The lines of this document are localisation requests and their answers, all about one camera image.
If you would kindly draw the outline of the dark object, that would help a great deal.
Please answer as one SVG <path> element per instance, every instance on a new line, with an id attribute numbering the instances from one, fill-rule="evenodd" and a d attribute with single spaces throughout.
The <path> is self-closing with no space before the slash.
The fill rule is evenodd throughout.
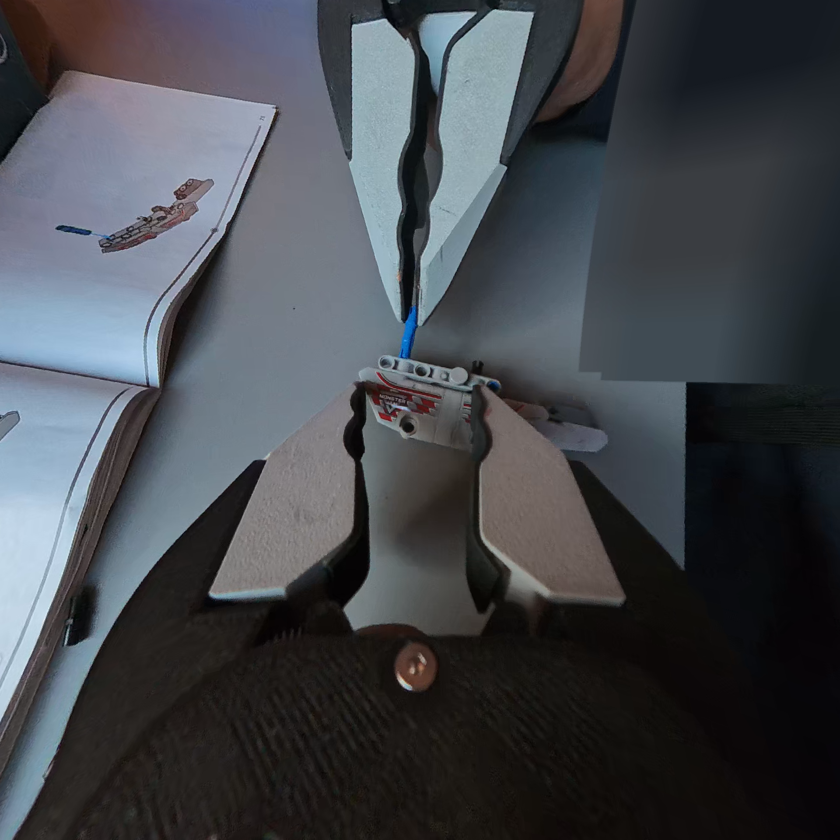
<path id="1" fill-rule="evenodd" d="M 53 38 L 28 1 L 1 2 L 1 156 L 46 103 Z"/>

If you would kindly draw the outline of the person's right forearm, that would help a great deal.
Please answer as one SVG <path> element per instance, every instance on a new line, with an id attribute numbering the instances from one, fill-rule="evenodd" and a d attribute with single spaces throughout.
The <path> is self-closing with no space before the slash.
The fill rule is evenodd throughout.
<path id="1" fill-rule="evenodd" d="M 570 57 L 535 123 L 562 118 L 602 87 L 616 58 L 624 1 L 584 1 Z"/>

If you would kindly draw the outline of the open lego instruction manual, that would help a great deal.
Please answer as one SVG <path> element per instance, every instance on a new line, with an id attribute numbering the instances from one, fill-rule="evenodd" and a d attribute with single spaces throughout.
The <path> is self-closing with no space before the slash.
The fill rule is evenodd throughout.
<path id="1" fill-rule="evenodd" d="M 68 71 L 2 161 L 2 770 L 278 116 Z"/>

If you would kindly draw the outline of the grey shark-print lego assembly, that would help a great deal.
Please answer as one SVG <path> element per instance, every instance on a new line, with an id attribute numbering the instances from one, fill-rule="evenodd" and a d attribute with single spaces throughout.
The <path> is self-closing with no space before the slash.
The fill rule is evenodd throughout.
<path id="1" fill-rule="evenodd" d="M 405 439 L 468 451 L 473 388 L 499 393 L 498 380 L 470 371 L 384 354 L 359 372 L 374 418 Z M 597 453 L 607 444 L 583 404 L 544 406 L 505 397 L 503 401 L 556 447 L 565 452 Z"/>

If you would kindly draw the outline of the small black lego pin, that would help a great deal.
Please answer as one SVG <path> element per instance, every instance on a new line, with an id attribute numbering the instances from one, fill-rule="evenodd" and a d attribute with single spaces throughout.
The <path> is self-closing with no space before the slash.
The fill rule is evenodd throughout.
<path id="1" fill-rule="evenodd" d="M 90 636 L 96 603 L 97 590 L 92 585 L 83 586 L 70 598 L 62 629 L 62 647 L 76 646 Z"/>

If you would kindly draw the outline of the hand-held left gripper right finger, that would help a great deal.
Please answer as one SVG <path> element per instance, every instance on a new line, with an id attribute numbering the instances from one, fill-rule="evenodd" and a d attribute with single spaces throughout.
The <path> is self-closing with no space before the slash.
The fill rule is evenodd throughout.
<path id="1" fill-rule="evenodd" d="M 621 607 L 625 592 L 568 459 L 486 385 L 471 394 L 466 579 L 478 612 L 510 600 Z"/>

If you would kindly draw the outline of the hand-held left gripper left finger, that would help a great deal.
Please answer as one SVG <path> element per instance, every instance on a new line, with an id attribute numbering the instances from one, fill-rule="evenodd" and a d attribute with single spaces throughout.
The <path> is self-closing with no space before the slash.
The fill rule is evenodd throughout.
<path id="1" fill-rule="evenodd" d="M 355 596 L 370 569 L 365 417 L 353 383 L 264 460 L 213 600 L 345 606 Z"/>

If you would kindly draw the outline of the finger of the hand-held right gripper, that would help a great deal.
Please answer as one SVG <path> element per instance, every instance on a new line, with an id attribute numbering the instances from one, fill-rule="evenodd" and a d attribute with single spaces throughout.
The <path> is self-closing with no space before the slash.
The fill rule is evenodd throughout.
<path id="1" fill-rule="evenodd" d="M 501 163 L 533 12 L 436 13 L 418 34 L 437 93 L 442 168 L 418 260 L 417 324 L 445 295 L 507 167 Z"/>
<path id="2" fill-rule="evenodd" d="M 352 26 L 350 170 L 385 294 L 400 322 L 413 302 L 413 176 L 421 150 L 423 68 L 414 35 L 402 34 L 389 20 Z"/>

